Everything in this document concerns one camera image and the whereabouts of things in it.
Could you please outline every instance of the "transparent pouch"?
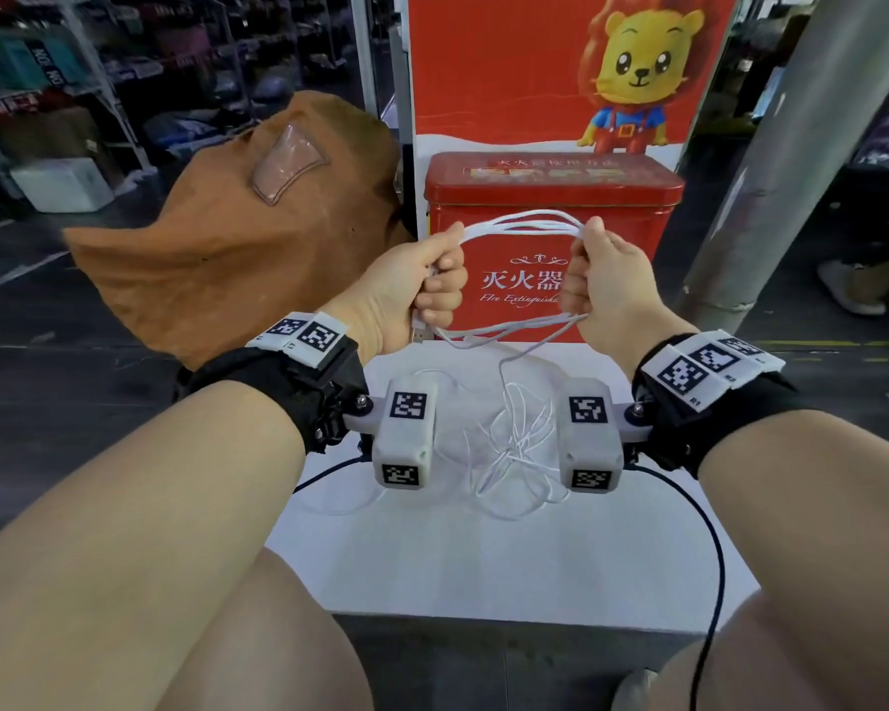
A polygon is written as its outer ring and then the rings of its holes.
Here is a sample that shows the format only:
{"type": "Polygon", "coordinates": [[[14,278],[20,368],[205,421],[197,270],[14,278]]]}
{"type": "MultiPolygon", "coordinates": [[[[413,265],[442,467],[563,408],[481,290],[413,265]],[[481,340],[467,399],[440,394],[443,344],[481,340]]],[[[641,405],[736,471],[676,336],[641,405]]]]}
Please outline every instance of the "transparent pouch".
{"type": "Polygon", "coordinates": [[[329,163],[329,157],[301,130],[289,124],[270,152],[254,167],[251,184],[264,202],[274,206],[300,174],[329,163]]]}

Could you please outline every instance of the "cartoon ear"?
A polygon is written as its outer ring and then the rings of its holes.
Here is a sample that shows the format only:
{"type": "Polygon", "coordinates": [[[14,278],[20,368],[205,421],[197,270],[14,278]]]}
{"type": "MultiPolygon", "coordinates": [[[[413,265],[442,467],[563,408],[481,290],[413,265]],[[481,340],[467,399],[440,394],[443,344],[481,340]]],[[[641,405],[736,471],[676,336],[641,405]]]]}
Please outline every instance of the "cartoon ear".
{"type": "Polygon", "coordinates": [[[612,37],[623,22],[626,22],[626,15],[622,12],[613,12],[609,15],[609,19],[606,20],[606,34],[612,37]]]}
{"type": "Polygon", "coordinates": [[[701,27],[704,26],[704,13],[696,9],[694,12],[689,12],[682,18],[682,28],[688,33],[690,37],[694,37],[698,34],[701,27]]]}

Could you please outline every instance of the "white shoe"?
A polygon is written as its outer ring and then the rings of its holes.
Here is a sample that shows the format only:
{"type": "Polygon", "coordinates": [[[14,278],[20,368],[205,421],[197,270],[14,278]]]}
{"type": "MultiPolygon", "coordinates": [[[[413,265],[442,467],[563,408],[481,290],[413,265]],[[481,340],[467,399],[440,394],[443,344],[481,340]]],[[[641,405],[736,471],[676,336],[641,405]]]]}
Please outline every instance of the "white shoe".
{"type": "Polygon", "coordinates": [[[639,669],[630,673],[619,681],[609,711],[645,711],[648,708],[648,691],[658,678],[659,675],[651,669],[639,669]]]}
{"type": "Polygon", "coordinates": [[[853,301],[847,294],[849,279],[855,267],[843,264],[839,260],[823,262],[816,268],[816,275],[830,291],[830,297],[845,310],[859,316],[882,316],[886,313],[886,304],[878,301],[875,304],[863,304],[853,301]]]}

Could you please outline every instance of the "white table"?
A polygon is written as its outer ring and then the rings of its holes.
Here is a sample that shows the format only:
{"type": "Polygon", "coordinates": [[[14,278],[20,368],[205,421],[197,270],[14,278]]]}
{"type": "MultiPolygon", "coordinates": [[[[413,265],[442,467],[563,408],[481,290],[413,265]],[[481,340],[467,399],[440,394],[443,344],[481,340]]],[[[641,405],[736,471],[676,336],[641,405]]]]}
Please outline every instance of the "white table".
{"type": "MultiPolygon", "coordinates": [[[[376,358],[366,376],[380,396],[393,376],[429,368],[485,391],[461,393],[439,376],[437,433],[453,458],[462,451],[452,443],[460,438],[453,427],[500,408],[497,361],[509,348],[456,351],[443,342],[416,344],[376,358]]],[[[560,373],[596,376],[609,384],[617,403],[630,398],[615,364],[581,344],[548,344],[506,369],[509,381],[548,399],[560,373]]],[[[303,478],[358,456],[357,441],[351,434],[325,456],[310,455],[303,478]]],[[[546,447],[549,456],[555,454],[556,440],[546,447]]],[[[725,620],[758,584],[698,483],[685,472],[671,476],[709,513],[722,538],[725,620]]],[[[522,510],[517,502],[524,497],[514,495],[522,489],[507,484],[507,494],[495,503],[506,502],[505,513],[522,510]]],[[[718,584],[714,545],[690,504],[653,477],[626,471],[611,494],[571,494],[522,520],[503,521],[472,503],[466,467],[436,454],[427,489],[390,490],[349,515],[311,511],[353,508],[377,490],[371,465],[340,470],[297,495],[267,539],[326,609],[669,632],[707,628],[718,584]]]]}

